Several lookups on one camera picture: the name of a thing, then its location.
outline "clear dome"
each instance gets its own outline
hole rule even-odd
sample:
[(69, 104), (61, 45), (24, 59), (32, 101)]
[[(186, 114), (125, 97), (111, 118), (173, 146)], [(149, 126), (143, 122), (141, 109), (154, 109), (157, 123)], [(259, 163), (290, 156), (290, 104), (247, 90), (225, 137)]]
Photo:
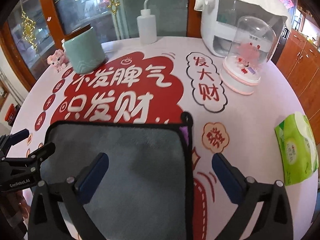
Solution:
[(238, 20), (236, 36), (232, 41), (226, 63), (241, 69), (258, 70), (267, 61), (272, 44), (276, 42), (274, 30), (263, 20), (243, 16)]

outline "cabinet door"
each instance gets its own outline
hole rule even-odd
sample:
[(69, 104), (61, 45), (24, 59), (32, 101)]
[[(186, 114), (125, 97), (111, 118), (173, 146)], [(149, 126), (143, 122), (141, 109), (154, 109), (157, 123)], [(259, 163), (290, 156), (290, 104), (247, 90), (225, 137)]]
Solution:
[(295, 43), (292, 38), (288, 38), (281, 56), (276, 64), (278, 69), (281, 71), (285, 78), (288, 78), (294, 65), (300, 57), (301, 48), (297, 43)]
[(317, 70), (317, 64), (312, 60), (312, 57), (303, 50), (299, 60), (287, 78), (297, 97), (299, 97), (309, 85)]
[(299, 97), (299, 101), (308, 118), (312, 118), (320, 109), (320, 71), (317, 69), (310, 84)]
[(312, 117), (309, 122), (313, 131), (313, 136), (316, 140), (316, 145), (318, 145), (320, 144), (320, 111)]
[(290, 33), (290, 39), (292, 39), (297, 45), (299, 45), (300, 47), (304, 47), (304, 45), (307, 42), (307, 39), (302, 36), (302, 34), (298, 33), (296, 30), (291, 30)]

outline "wooden door frame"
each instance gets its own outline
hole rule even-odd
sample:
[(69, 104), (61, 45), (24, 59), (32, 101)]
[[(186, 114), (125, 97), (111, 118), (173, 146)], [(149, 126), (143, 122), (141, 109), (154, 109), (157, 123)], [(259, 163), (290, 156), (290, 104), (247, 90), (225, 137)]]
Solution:
[(187, 37), (201, 38), (201, 12), (195, 11), (196, 0), (188, 1)]
[[(47, 21), (47, 26), (50, 30), (50, 34), (54, 40), (55, 46), (57, 49), (62, 49), (61, 40), (65, 35), (60, 25), (54, 2), (53, 0), (40, 0), (40, 4), (44, 18), (48, 19), (48, 17), (51, 17), (51, 20)], [(30, 92), (31, 88), (36, 83), (36, 79), (30, 72), (28, 66), (24, 62), (20, 52), (17, 49), (17, 46), (11, 35), (8, 21), (4, 23), (0, 30), (0, 46), (13, 72), (26, 90)]]
[(13, 72), (26, 90), (30, 92), (31, 88), (36, 83), (36, 79), (31, 74), (28, 66), (18, 51), (7, 21), (0, 30), (0, 46)]
[(60, 24), (60, 20), (56, 11), (53, 0), (40, 0), (42, 13), (47, 20), (47, 26), (50, 30), (50, 34), (54, 40), (57, 49), (62, 49), (61, 40), (64, 39), (65, 34)]

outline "white squeeze bottle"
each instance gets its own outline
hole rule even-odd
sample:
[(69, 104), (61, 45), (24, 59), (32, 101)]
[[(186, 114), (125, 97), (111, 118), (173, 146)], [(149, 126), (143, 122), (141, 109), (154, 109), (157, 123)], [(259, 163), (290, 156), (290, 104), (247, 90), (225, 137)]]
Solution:
[(157, 41), (156, 16), (147, 9), (147, 2), (143, 4), (141, 15), (137, 17), (140, 42), (142, 44), (151, 44)]

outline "wooden cabinet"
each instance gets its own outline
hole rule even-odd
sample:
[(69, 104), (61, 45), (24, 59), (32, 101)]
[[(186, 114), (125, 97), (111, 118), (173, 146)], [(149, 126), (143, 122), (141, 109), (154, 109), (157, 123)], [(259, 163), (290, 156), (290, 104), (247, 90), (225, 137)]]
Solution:
[(297, 95), (320, 144), (320, 53), (292, 30), (276, 65)]
[(285, 78), (288, 78), (297, 63), (305, 43), (306, 39), (297, 31), (292, 30), (276, 64)]
[(310, 120), (313, 136), (315, 137), (316, 144), (320, 143), (320, 111)]
[(316, 74), (318, 66), (305, 50), (302, 50), (296, 65), (287, 78), (293, 91), (299, 97)]
[(320, 109), (320, 70), (317, 69), (310, 84), (299, 97), (299, 101), (309, 119)]

